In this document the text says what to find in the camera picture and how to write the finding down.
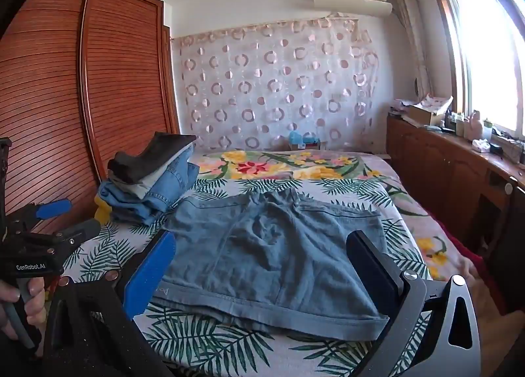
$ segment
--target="bed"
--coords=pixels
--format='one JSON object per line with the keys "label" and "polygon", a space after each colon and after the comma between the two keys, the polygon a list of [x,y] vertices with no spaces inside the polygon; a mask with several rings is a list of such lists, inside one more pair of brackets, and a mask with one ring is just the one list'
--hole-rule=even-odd
{"label": "bed", "polygon": [[[518,336],[525,315],[517,312],[501,316],[496,305],[500,303],[498,295],[487,287],[491,284],[485,284],[473,261],[460,254],[461,245],[447,237],[379,157],[335,151],[235,150],[193,155],[191,161],[200,166],[200,174],[185,196],[200,200],[255,189],[295,188],[313,199],[378,210],[388,253],[401,269],[412,269],[427,279],[448,280],[454,274],[466,278],[484,350],[484,375],[493,372]],[[165,218],[150,227],[109,222],[97,238],[69,257],[65,275],[75,281],[89,281],[99,279],[109,269],[122,267],[144,248]],[[419,317],[393,375],[410,365],[428,318],[428,313]],[[135,322],[161,358],[184,375],[343,377],[351,374],[371,346],[369,342],[324,340],[301,334],[250,332],[155,303],[135,317]]]}

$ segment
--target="wooden wardrobe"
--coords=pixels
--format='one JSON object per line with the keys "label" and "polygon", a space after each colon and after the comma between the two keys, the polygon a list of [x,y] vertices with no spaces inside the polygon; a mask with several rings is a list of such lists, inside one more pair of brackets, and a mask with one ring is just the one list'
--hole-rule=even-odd
{"label": "wooden wardrobe", "polygon": [[0,40],[7,213],[69,198],[73,210],[40,232],[91,217],[115,152],[178,132],[169,44],[159,0],[25,2]]}

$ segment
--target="white wall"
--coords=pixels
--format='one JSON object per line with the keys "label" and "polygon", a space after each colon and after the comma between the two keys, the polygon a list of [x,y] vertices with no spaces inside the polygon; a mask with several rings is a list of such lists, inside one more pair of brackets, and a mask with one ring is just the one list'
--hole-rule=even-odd
{"label": "white wall", "polygon": [[164,25],[170,28],[170,36],[173,37],[173,7],[164,2]]}
{"label": "white wall", "polygon": [[[173,6],[173,36],[327,15],[327,11],[313,8],[313,0],[188,0]],[[379,56],[380,72],[376,90],[381,90],[382,96],[389,97],[389,100],[414,98],[414,64],[408,37],[397,16],[358,18],[363,20],[364,28],[368,30]],[[173,46],[173,49],[173,60],[179,61],[178,51],[175,52],[177,47]],[[377,138],[380,139],[378,150],[384,150],[388,108],[389,101],[383,102],[384,117],[375,126]]]}
{"label": "white wall", "polygon": [[425,31],[426,60],[436,97],[452,95],[451,62],[437,0],[417,0]]}

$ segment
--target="wooden countertop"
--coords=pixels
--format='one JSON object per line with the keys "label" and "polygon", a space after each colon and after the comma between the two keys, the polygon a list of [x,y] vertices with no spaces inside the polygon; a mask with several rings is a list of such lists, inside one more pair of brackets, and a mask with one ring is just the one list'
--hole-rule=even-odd
{"label": "wooden countertop", "polygon": [[499,175],[505,178],[514,177],[518,180],[518,185],[525,189],[525,169],[521,169],[517,164],[513,164],[505,157],[500,157],[493,155],[492,153],[479,153],[472,149],[472,143],[468,140],[456,137],[451,134],[437,133],[434,131],[427,131],[429,134],[438,136],[443,140],[452,143],[458,147],[461,147],[465,151],[468,151],[474,156],[477,156],[479,159],[485,160],[489,164],[489,167],[492,167],[493,171],[497,172]]}

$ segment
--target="cardboard box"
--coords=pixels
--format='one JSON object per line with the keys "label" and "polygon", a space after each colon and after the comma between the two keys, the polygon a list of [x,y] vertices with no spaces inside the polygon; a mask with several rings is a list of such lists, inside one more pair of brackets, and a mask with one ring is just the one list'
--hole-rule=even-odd
{"label": "cardboard box", "polygon": [[439,123],[445,119],[445,114],[437,115],[431,111],[416,106],[410,106],[408,117],[422,125],[439,126]]}

